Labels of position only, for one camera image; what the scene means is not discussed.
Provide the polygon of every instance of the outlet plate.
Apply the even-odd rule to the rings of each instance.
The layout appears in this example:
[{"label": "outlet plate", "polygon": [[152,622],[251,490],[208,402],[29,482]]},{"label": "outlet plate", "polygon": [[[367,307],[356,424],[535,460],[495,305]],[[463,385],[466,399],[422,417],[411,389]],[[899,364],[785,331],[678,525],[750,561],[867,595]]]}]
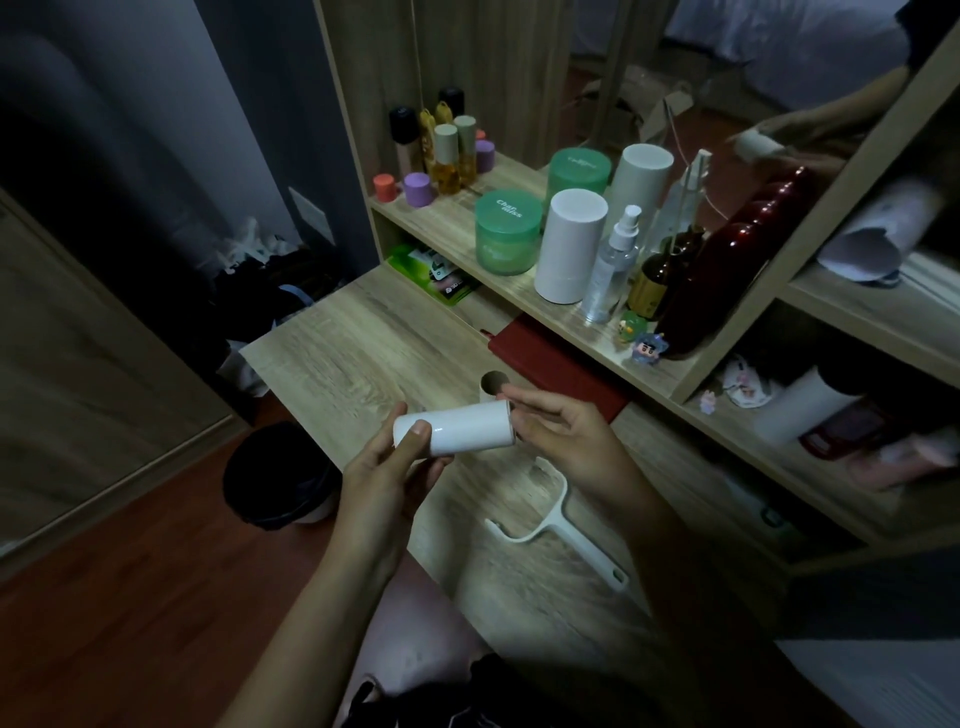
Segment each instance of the outlet plate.
[{"label": "outlet plate", "polygon": [[303,222],[329,240],[333,245],[336,245],[337,241],[333,239],[333,231],[330,229],[330,223],[326,219],[326,213],[303,197],[303,195],[293,187],[287,187],[287,189],[290,190],[290,196],[294,199],[294,205],[297,206],[297,212],[300,213]]}]

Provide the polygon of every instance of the green package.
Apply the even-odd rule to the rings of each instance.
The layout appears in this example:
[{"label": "green package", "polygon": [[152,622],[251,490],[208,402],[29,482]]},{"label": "green package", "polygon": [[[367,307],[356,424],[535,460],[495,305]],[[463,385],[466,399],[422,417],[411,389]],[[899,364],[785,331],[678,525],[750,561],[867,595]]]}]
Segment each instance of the green package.
[{"label": "green package", "polygon": [[425,246],[401,243],[390,253],[388,262],[408,279],[446,305],[454,305],[480,281],[468,276],[445,257]]}]

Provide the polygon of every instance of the black sleeve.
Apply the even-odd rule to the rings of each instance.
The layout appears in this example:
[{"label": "black sleeve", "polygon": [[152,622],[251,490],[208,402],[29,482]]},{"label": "black sleeve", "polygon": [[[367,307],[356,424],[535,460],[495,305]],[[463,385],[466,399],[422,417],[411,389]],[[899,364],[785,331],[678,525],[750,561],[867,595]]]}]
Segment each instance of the black sleeve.
[{"label": "black sleeve", "polygon": [[907,65],[911,71],[920,70],[958,17],[958,0],[910,0],[900,8],[897,20],[910,39],[910,58]]}]

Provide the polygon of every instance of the white spray cap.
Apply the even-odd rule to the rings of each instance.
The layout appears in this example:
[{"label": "white spray cap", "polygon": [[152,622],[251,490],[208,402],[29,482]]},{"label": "white spray cap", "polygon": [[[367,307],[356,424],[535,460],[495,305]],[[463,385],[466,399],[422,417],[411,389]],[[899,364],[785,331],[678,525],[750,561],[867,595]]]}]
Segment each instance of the white spray cap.
[{"label": "white spray cap", "polygon": [[624,208],[620,222],[613,226],[613,232],[610,235],[611,247],[618,251],[629,251],[633,248],[638,232],[636,221],[642,212],[639,205],[627,205]]},{"label": "white spray cap", "polygon": [[701,149],[684,172],[684,185],[689,192],[698,192],[704,187],[704,180],[710,172],[710,160],[713,152]]}]

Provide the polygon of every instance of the purple lid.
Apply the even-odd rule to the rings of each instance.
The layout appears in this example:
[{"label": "purple lid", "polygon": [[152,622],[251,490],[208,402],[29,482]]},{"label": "purple lid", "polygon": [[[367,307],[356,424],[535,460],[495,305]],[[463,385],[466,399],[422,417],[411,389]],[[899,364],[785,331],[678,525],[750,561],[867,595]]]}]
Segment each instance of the purple lid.
[{"label": "purple lid", "polygon": [[426,207],[436,197],[430,186],[430,176],[422,172],[414,172],[403,178],[403,194],[410,207]]},{"label": "purple lid", "polygon": [[496,148],[489,139],[477,139],[477,172],[490,172],[496,163]]}]

